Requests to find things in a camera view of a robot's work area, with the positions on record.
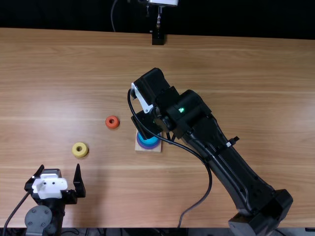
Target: table surface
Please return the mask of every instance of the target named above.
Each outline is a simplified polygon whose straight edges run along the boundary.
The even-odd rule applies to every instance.
[[[294,203],[281,227],[315,226],[315,41],[0,29],[0,226],[41,164],[73,188],[81,165],[87,196],[66,206],[64,227],[176,227],[206,191],[207,172],[188,152],[136,153],[127,91],[159,67],[179,92],[192,89],[236,149]],[[119,117],[117,130],[105,119]],[[90,153],[71,154],[76,142]],[[29,197],[9,224],[23,227]],[[214,176],[205,202],[183,227],[227,227],[237,213]]]

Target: black wall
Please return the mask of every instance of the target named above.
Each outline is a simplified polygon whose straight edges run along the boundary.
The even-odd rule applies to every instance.
[[[0,0],[0,27],[112,31],[113,0]],[[137,0],[118,0],[117,31],[149,32],[156,8],[146,17]],[[179,0],[163,11],[168,34],[315,39],[314,0]]]

